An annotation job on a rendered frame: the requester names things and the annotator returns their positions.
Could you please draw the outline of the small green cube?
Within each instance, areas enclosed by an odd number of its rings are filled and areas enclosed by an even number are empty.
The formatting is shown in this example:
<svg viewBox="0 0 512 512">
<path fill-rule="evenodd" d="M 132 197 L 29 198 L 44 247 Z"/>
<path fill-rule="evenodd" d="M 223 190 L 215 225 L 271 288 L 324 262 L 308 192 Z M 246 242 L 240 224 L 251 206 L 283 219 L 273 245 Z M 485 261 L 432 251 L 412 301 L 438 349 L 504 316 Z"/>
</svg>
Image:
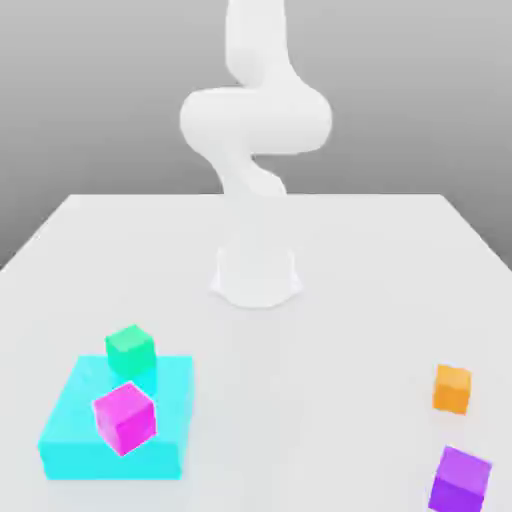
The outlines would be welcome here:
<svg viewBox="0 0 512 512">
<path fill-rule="evenodd" d="M 137 325 L 123 328 L 105 338 L 111 369 L 126 379 L 133 379 L 156 364 L 154 340 Z"/>
</svg>

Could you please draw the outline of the small magenta cube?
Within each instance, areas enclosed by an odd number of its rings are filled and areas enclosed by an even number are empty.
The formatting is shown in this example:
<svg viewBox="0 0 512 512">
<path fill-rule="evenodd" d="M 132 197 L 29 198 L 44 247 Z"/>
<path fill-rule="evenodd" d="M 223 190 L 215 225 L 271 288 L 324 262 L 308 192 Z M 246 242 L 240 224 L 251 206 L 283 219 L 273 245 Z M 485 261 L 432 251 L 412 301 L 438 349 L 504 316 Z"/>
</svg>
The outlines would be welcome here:
<svg viewBox="0 0 512 512">
<path fill-rule="evenodd" d="M 92 402 L 96 427 L 118 456 L 125 456 L 157 434 L 153 400 L 128 381 Z"/>
</svg>

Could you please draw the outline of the small orange cube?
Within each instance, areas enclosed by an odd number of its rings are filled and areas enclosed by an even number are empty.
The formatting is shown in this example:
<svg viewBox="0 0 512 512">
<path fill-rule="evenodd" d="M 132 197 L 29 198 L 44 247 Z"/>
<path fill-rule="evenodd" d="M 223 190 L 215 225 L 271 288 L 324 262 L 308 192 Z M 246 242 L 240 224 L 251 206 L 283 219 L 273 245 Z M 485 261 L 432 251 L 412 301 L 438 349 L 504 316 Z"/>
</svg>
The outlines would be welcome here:
<svg viewBox="0 0 512 512">
<path fill-rule="evenodd" d="M 472 374 L 464 368 L 439 364 L 436 369 L 432 405 L 440 411 L 465 415 L 468 410 Z"/>
</svg>

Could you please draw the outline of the small purple cube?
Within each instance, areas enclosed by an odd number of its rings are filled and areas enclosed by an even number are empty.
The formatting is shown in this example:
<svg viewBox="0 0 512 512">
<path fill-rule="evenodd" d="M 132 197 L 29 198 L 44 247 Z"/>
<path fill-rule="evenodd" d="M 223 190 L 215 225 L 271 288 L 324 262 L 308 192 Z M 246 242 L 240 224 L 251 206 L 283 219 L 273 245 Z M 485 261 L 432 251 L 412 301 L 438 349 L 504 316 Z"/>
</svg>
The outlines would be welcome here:
<svg viewBox="0 0 512 512">
<path fill-rule="evenodd" d="M 490 462 L 446 446 L 428 508 L 434 512 L 481 512 L 491 469 Z"/>
</svg>

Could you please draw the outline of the large cyan box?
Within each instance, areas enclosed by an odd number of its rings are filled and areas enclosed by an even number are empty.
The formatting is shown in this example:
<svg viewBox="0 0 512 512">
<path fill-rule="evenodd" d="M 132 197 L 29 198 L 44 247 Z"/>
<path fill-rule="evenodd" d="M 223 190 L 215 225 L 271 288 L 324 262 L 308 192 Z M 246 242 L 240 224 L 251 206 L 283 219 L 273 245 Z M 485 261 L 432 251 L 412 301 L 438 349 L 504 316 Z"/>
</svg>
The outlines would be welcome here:
<svg viewBox="0 0 512 512">
<path fill-rule="evenodd" d="M 92 402 L 131 381 L 155 404 L 157 434 L 125 456 L 99 435 Z M 182 475 L 194 400 L 189 356 L 159 356 L 133 379 L 115 373 L 104 356 L 81 356 L 38 442 L 50 480 L 178 480 Z"/>
</svg>

